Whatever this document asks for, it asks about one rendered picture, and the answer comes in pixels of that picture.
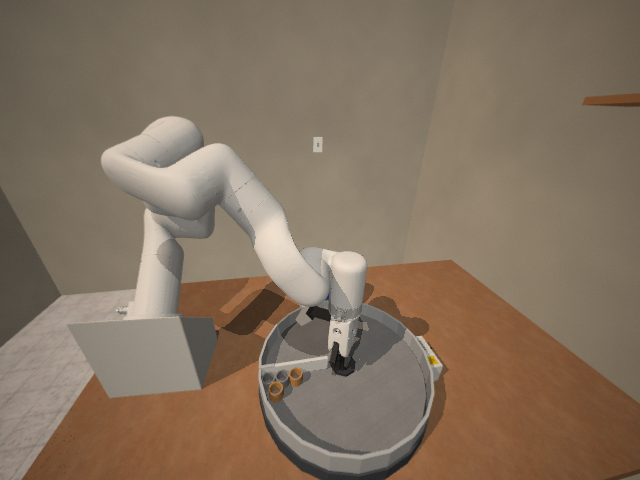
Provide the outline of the bronze bushing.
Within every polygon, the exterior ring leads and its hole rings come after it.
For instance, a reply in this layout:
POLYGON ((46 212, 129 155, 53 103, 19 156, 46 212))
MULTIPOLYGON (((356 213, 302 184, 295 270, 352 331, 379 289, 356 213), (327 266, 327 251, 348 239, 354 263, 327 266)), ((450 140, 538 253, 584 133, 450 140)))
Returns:
POLYGON ((290 385, 292 385, 293 387, 298 387, 302 384, 303 381, 303 374, 302 374, 302 370, 300 368, 292 368, 289 372, 289 382, 290 385), (299 376, 299 378, 294 379, 292 378, 293 376, 299 376))
POLYGON ((269 386, 269 398, 272 402, 279 402, 281 401, 281 399, 283 398, 283 385, 282 383, 276 381, 270 384, 269 386), (271 392, 273 392, 274 390, 280 390, 279 393, 277 394, 273 394, 271 392))

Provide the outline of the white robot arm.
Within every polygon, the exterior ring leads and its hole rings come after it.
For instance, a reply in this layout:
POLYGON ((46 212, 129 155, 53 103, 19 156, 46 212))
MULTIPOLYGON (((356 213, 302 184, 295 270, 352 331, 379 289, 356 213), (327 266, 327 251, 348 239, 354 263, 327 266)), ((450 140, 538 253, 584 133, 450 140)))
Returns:
POLYGON ((295 319, 301 326, 314 317, 330 322, 329 311, 338 321, 360 315, 366 259, 318 247, 299 252, 280 202, 232 148, 204 147, 190 120, 160 118, 104 151, 101 164, 117 187, 147 207, 135 299, 116 309, 127 314, 123 320, 184 317, 178 314, 184 251, 175 238, 210 237, 216 205, 247 233, 271 280, 306 306, 295 319), (318 307, 328 295, 329 310, 318 307))

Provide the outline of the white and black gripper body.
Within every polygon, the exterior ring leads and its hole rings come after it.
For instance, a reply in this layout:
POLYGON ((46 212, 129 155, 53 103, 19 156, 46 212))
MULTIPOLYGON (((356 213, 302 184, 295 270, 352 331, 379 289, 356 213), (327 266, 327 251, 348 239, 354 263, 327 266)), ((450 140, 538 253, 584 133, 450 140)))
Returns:
POLYGON ((333 348, 334 341, 339 343, 339 351, 341 356, 347 357, 350 353, 354 339, 358 330, 358 319, 361 315, 353 319, 341 319, 336 320, 334 315, 331 314, 329 335, 328 335, 328 350, 333 348))

